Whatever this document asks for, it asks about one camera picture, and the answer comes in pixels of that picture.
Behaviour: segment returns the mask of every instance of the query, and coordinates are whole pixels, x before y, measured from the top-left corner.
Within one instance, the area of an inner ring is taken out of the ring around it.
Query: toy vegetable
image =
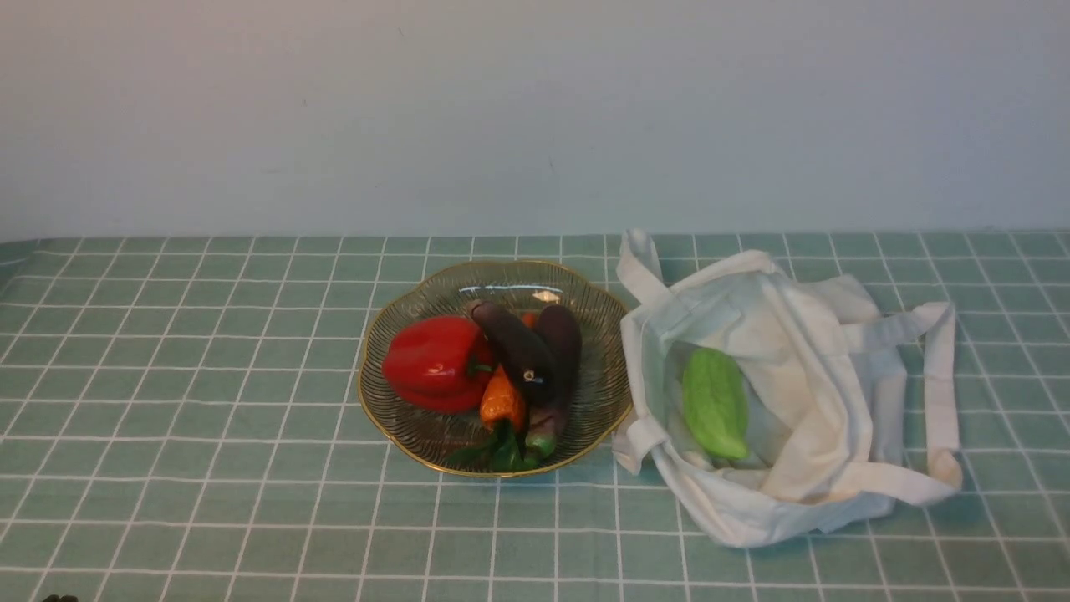
[[[684,369],[684,421],[694,441],[710,456],[743,460],[747,442],[747,396],[735,360],[702,349]]]
[[[524,326],[535,327],[538,314],[525,314]],[[483,393],[483,402],[479,404],[479,420],[488,431],[493,432],[498,423],[507,420],[513,423],[514,433],[523,433],[528,429],[528,404],[517,388],[509,382],[509,376],[505,374],[505,367],[498,366],[494,375],[487,384],[487,389]]]
[[[548,306],[538,317],[535,333],[557,360],[556,391],[550,402],[534,407],[528,417],[524,457],[539,462],[550,457],[568,422],[568,407],[576,392],[583,352],[583,335],[576,317],[564,306]]]
[[[437,317],[399,333],[383,359],[383,377],[402,400],[442,414],[479,407],[494,355],[479,327]]]

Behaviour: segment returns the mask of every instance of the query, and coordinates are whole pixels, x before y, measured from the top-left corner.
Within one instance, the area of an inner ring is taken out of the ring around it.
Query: dark object
[[[542,339],[493,300],[475,300],[467,310],[529,406],[550,403],[556,388],[556,366]]]
[[[397,334],[383,359],[383,379],[415,406],[458,414],[479,407],[493,362],[475,323],[437,317]]]
[[[551,402],[533,407],[528,418],[524,456],[541,462],[556,449],[557,438],[568,423],[568,406],[576,392],[583,336],[576,317],[564,306],[549,306],[542,310],[535,324],[535,333],[553,354],[557,375]]]

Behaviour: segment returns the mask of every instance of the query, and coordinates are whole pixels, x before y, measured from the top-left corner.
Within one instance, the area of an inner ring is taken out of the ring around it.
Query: purple eggplant
[[[528,405],[551,403],[559,388],[557,364],[542,338],[493,300],[474,300],[467,309]]]
[[[579,380],[583,336],[576,317],[564,306],[544,309],[534,331],[553,354],[556,376],[550,403],[533,406],[529,415],[525,458],[531,456],[541,462],[556,449],[568,423],[568,410]]]

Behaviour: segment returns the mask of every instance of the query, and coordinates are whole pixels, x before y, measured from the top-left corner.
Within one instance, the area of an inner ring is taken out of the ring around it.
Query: green checkered tablecloth
[[[657,243],[671,279],[763,248],[800,280],[856,275],[888,312],[953,299],[966,491],[732,551],[608,447],[471,481],[367,421],[353,377],[378,308],[485,256],[562,261],[628,298],[615,235],[0,245],[0,600],[1070,600],[1067,232]],[[923,466],[921,354],[901,352]]]

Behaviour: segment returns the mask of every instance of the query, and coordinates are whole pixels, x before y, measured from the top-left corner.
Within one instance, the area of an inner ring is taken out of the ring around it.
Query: glass bowl
[[[579,383],[556,450],[532,470],[494,473],[456,466],[447,457],[490,434],[478,413],[446,416],[417,408],[395,395],[383,379],[382,362],[394,337],[432,317],[464,315],[464,305],[488,298],[514,313],[537,312],[550,304],[576,315],[583,335]],[[628,373],[621,345],[624,305],[580,274],[546,261],[472,261],[428,277],[376,317],[368,328],[357,396],[368,418],[391,442],[421,464],[470,477],[525,477],[555,470],[598,446],[631,408]]]

